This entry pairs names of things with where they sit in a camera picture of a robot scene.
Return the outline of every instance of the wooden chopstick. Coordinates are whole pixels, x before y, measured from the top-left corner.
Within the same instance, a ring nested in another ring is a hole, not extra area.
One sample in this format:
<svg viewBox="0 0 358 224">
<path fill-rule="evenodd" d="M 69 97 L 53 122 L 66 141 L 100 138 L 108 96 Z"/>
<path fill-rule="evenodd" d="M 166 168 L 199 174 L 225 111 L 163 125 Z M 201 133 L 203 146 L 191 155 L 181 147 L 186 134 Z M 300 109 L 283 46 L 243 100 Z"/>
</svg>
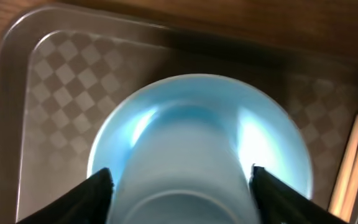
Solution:
<svg viewBox="0 0 358 224">
<path fill-rule="evenodd" d="M 345 199 L 342 206 L 341 217 L 345 222 L 349 222 L 351 219 L 354 202 L 356 201 L 356 195 L 358 190 L 358 149 L 356 159 L 354 161 L 352 173 L 349 179 L 349 184 L 346 189 Z"/>
<path fill-rule="evenodd" d="M 341 168 L 336 179 L 333 196 L 329 204 L 329 212 L 340 218 L 342 206 L 345 199 L 346 189 L 351 176 L 354 158 L 358 146 L 358 115 L 356 116 L 347 142 L 345 155 L 342 160 Z"/>
</svg>

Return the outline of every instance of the wooden table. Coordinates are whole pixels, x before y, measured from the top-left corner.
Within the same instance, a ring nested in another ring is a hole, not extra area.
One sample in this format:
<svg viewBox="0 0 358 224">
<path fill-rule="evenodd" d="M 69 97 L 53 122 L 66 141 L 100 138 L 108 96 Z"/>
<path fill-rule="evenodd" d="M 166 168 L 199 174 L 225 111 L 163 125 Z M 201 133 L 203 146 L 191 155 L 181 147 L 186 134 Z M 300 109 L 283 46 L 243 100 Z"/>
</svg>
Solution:
<svg viewBox="0 0 358 224">
<path fill-rule="evenodd" d="M 0 35 L 22 10 L 53 0 L 0 0 Z M 277 47 L 358 60 L 358 0 L 66 0 Z"/>
</svg>

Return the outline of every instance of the black object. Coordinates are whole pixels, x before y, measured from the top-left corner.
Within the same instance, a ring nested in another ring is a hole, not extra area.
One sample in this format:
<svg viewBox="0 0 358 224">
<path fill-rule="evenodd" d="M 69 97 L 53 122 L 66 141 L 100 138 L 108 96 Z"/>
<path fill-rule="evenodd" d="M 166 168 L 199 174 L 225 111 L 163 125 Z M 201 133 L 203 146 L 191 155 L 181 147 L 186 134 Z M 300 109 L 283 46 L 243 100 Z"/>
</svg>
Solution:
<svg viewBox="0 0 358 224">
<path fill-rule="evenodd" d="M 250 188 L 263 224 L 346 224 L 269 174 L 253 168 Z"/>
<path fill-rule="evenodd" d="M 17 224 L 104 224 L 113 186 L 109 169 L 103 168 Z"/>
</svg>

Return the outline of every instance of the checkered pattern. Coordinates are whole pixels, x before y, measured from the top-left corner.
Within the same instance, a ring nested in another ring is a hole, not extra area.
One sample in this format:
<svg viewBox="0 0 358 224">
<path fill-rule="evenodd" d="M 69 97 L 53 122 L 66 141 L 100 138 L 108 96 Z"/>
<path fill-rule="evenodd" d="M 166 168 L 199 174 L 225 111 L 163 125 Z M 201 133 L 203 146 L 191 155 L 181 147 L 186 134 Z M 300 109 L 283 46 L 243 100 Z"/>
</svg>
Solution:
<svg viewBox="0 0 358 224">
<path fill-rule="evenodd" d="M 30 215 L 85 179 L 97 130 L 125 97 L 159 78 L 197 72 L 237 73 L 236 78 L 243 77 L 288 111 L 312 156 L 313 200 L 327 207 L 358 107 L 353 86 L 291 75 L 290 70 L 284 82 L 278 83 L 245 65 L 64 31 L 44 39 L 32 54 L 21 174 L 25 194 L 20 194 L 19 217 Z"/>
</svg>

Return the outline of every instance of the tray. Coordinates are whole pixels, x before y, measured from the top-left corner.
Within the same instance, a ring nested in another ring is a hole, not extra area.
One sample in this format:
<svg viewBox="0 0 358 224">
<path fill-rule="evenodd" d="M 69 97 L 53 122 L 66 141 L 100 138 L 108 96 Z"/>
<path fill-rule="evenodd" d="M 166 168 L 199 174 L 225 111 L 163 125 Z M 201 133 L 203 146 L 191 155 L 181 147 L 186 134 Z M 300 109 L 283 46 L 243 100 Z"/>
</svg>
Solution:
<svg viewBox="0 0 358 224">
<path fill-rule="evenodd" d="M 358 63 L 64 4 L 33 9 L 0 45 L 0 223 L 86 177 L 93 138 L 125 97 L 161 78 L 213 73 L 270 95 L 298 125 L 326 208 L 353 116 Z"/>
</svg>

